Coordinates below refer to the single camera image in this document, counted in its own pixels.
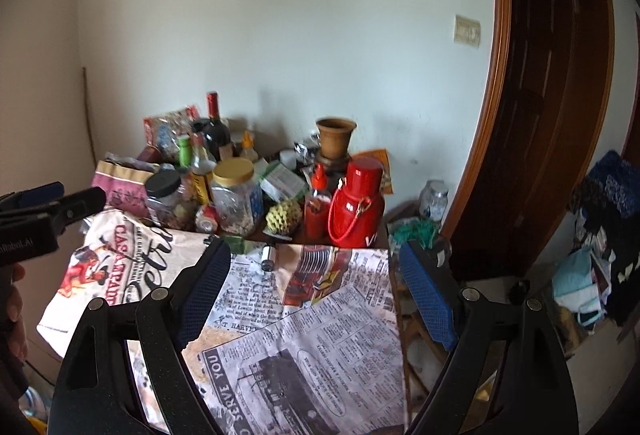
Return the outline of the person's left hand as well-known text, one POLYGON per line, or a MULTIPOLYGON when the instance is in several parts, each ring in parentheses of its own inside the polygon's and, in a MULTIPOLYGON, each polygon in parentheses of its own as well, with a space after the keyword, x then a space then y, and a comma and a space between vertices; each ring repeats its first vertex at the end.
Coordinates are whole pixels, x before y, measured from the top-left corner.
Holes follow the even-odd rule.
POLYGON ((1 364, 9 369, 21 366, 28 355, 23 299, 16 286, 25 273, 20 263, 1 268, 1 364))

